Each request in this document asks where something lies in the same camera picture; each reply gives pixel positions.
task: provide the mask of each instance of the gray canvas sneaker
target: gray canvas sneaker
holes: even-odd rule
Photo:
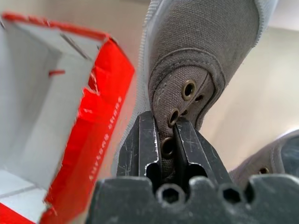
[[[229,173],[242,188],[246,187],[250,176],[263,174],[299,177],[299,130],[281,135]]]
[[[149,110],[160,140],[172,136],[179,116],[200,129],[206,112],[258,42],[277,1],[152,0],[140,47],[135,107],[120,146],[136,117]],[[172,161],[163,163],[169,167],[163,172],[166,178]]]

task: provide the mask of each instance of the hexagonal hole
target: hexagonal hole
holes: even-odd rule
[[[169,204],[177,202],[178,195],[179,195],[179,193],[173,188],[165,189],[162,193],[163,200]]]
[[[223,191],[223,197],[224,199],[231,203],[231,204],[237,204],[241,202],[241,197],[238,191],[234,189],[226,189]]]

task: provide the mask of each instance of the metal eyelet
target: metal eyelet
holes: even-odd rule
[[[169,116],[168,127],[172,128],[178,121],[179,111],[178,108],[174,108]]]
[[[270,171],[267,167],[263,167],[263,168],[260,168],[260,170],[258,171],[258,174],[269,174]]]
[[[195,87],[196,84],[193,80],[188,80],[185,82],[181,91],[183,100],[185,101],[190,100],[194,96]]]
[[[161,142],[161,155],[163,158],[169,159],[173,153],[173,142],[172,138],[168,137]]]

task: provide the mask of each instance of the black tool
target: black tool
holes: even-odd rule
[[[87,224],[299,223],[298,178],[256,175],[243,191],[189,121],[180,118],[173,133],[160,148],[151,112],[138,116],[120,151],[118,177],[96,184]],[[174,161],[166,183],[162,154]]]

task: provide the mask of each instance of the shoe lace hole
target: shoe lace hole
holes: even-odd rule
[[[267,167],[263,167],[258,171],[258,174],[269,174],[270,171]]]
[[[203,95],[199,95],[198,97],[196,97],[195,102],[199,102],[204,98]]]
[[[174,143],[171,137],[168,137],[161,142],[161,154],[163,158],[166,159],[171,158],[173,150],[174,150]]]
[[[173,127],[178,120],[179,111],[177,108],[173,109],[168,121],[168,127]]]
[[[187,101],[190,100],[195,93],[195,82],[193,80],[188,80],[182,87],[182,98]]]

